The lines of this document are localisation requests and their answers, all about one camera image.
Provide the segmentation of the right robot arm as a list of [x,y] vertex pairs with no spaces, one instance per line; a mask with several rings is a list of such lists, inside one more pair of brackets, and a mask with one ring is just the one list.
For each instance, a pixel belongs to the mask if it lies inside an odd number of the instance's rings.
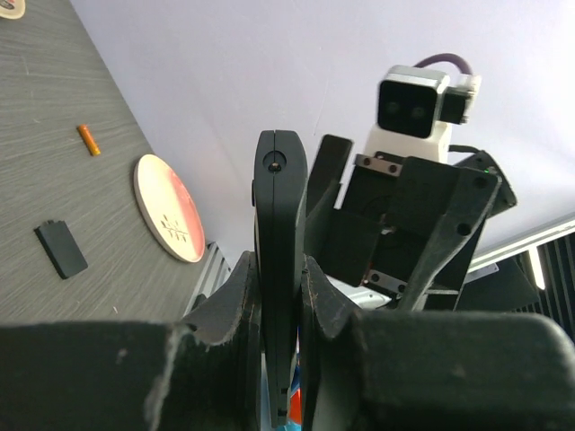
[[489,191],[489,216],[518,202],[487,152],[460,145],[463,159],[446,165],[385,152],[353,155],[351,147],[346,138],[324,136],[308,181],[305,251],[326,275],[396,303],[434,246],[447,263],[429,287],[426,309],[512,312],[537,301],[512,259],[488,275],[467,276],[483,227],[464,213]]

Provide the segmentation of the black remote control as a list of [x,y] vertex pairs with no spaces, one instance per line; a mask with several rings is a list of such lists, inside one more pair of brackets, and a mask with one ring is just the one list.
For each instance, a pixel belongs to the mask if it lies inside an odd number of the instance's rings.
[[295,369],[307,175],[305,149],[296,132],[261,132],[254,159],[252,203],[270,423],[274,428],[287,422]]

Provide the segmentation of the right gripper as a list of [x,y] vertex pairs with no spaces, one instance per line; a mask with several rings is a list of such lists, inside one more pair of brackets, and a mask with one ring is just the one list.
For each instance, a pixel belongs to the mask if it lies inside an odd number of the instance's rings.
[[305,255],[350,286],[395,279],[396,291],[406,286],[401,311],[454,309],[486,220],[517,204],[502,169],[484,151],[455,165],[359,156],[332,213],[352,146],[321,140],[307,182]]

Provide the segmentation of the red battery cluster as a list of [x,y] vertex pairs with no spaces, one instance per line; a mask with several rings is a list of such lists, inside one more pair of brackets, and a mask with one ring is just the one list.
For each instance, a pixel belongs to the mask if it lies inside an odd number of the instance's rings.
[[290,399],[290,410],[287,419],[287,430],[302,429],[301,391],[297,390]]

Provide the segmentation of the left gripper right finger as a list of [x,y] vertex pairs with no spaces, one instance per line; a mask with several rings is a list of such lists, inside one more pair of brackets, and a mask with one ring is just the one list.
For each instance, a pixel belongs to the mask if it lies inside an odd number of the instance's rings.
[[365,310],[314,259],[301,289],[304,429],[573,429],[574,345],[554,321]]

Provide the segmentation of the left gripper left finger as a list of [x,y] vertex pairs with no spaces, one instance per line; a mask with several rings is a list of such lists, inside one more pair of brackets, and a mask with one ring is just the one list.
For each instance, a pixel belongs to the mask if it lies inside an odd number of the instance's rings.
[[245,252],[176,322],[69,321],[1,329],[4,430],[256,430],[261,299]]

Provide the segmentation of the black battery cover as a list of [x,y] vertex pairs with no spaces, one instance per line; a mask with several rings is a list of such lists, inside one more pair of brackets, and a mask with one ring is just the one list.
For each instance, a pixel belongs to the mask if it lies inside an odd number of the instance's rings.
[[88,268],[88,263],[65,221],[48,220],[37,226],[34,232],[62,279],[69,279]]

